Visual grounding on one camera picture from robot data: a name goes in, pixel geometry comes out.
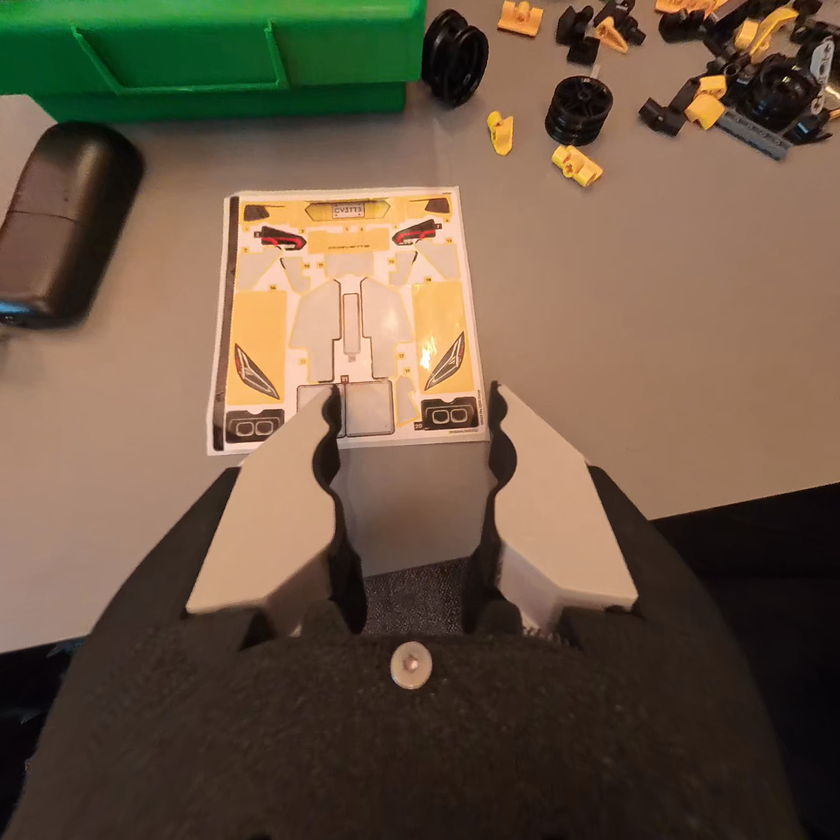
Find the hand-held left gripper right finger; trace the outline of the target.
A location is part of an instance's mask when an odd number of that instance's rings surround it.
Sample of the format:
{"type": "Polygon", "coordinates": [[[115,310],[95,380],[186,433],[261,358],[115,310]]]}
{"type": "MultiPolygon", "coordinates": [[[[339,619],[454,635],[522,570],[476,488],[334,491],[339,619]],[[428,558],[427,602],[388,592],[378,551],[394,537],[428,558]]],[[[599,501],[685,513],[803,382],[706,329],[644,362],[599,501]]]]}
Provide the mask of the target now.
{"type": "Polygon", "coordinates": [[[487,420],[495,484],[466,567],[463,629],[494,602],[546,634],[569,608],[631,612],[637,587],[585,457],[497,381],[487,420]]]}

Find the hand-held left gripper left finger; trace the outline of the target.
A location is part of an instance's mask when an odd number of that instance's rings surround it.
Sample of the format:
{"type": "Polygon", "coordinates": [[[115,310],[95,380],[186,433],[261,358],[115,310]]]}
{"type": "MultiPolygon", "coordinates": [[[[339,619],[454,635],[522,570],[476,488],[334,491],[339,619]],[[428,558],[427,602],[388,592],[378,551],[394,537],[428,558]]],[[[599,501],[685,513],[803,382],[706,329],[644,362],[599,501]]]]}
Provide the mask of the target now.
{"type": "Polygon", "coordinates": [[[316,388],[242,462],[185,609],[255,607],[280,634],[315,602],[336,605],[352,634],[366,623],[361,559],[331,484],[340,470],[342,400],[316,388]]]}

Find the car sticker sheet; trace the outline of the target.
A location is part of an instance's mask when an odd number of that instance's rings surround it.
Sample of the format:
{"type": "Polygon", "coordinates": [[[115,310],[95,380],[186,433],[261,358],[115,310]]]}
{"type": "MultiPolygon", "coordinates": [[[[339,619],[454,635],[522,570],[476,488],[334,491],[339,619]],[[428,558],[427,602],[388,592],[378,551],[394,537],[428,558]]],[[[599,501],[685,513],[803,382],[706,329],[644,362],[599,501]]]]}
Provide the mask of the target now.
{"type": "Polygon", "coordinates": [[[458,187],[238,192],[223,243],[210,456],[331,390],[342,448],[489,439],[458,187]]]}

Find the grey desk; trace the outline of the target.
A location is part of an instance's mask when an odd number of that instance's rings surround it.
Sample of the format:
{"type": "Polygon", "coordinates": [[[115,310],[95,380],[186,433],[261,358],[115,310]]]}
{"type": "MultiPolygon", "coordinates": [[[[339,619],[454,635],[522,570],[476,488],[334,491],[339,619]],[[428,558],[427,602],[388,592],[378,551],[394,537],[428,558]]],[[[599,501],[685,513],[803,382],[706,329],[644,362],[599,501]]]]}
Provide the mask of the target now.
{"type": "Polygon", "coordinates": [[[485,383],[499,381],[650,519],[838,481],[838,133],[784,162],[719,129],[638,120],[707,61],[647,33],[599,74],[615,102],[589,188],[543,119],[570,72],[547,3],[430,2],[484,30],[477,94],[388,115],[120,126],[145,177],[90,315],[2,347],[2,651],[90,632],[234,457],[207,453],[224,199],[458,186],[485,383]]]}

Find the black oblong case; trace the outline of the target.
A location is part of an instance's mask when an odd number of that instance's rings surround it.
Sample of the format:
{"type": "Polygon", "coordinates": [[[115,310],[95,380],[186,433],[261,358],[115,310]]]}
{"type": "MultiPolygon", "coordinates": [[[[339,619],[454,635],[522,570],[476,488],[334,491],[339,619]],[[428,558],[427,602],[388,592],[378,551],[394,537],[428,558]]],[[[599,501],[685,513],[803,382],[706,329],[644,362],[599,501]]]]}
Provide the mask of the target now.
{"type": "Polygon", "coordinates": [[[59,122],[38,139],[1,230],[3,329],[64,329],[89,313],[144,175],[116,129],[59,122]]]}

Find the black toy wheel rim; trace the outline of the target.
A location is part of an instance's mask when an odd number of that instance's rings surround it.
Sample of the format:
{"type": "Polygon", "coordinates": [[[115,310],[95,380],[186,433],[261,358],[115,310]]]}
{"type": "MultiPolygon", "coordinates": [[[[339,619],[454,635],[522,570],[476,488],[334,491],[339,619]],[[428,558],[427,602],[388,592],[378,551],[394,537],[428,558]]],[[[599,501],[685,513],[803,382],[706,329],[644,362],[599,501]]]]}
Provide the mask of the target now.
{"type": "Polygon", "coordinates": [[[453,8],[441,12],[423,38],[421,80],[450,109],[476,93],[489,59],[487,35],[453,8]]]}
{"type": "Polygon", "coordinates": [[[567,77],[554,89],[545,130],[558,144],[581,148],[598,138],[613,104],[612,90],[599,79],[567,77]]]}

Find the pile of yellow black brick parts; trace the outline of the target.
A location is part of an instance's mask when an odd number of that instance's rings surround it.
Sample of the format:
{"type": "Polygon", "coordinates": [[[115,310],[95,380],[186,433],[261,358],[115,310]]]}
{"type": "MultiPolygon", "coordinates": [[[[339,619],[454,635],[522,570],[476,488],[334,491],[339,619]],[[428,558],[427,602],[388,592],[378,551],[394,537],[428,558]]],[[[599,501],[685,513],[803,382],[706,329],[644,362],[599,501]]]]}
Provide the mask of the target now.
{"type": "MultiPolygon", "coordinates": [[[[832,137],[838,123],[838,22],[819,17],[825,2],[655,2],[667,45],[701,43],[705,71],[688,78],[671,101],[647,99],[640,123],[675,138],[687,124],[719,129],[774,161],[790,149],[832,137]]],[[[573,66],[597,78],[600,48],[625,55],[645,33],[635,2],[567,6],[555,42],[573,66]]],[[[559,144],[551,158],[567,179],[588,187],[603,174],[583,147],[559,144]]]]}

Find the green storage bin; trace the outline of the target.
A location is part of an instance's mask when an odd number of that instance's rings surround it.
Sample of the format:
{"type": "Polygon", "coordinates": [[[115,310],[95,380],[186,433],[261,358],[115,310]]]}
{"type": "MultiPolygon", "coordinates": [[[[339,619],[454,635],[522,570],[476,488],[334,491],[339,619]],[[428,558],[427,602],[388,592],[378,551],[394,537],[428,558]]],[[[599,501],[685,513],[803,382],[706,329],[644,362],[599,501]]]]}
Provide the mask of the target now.
{"type": "Polygon", "coordinates": [[[422,1],[1,2],[1,92],[57,122],[399,112],[422,1]]]}

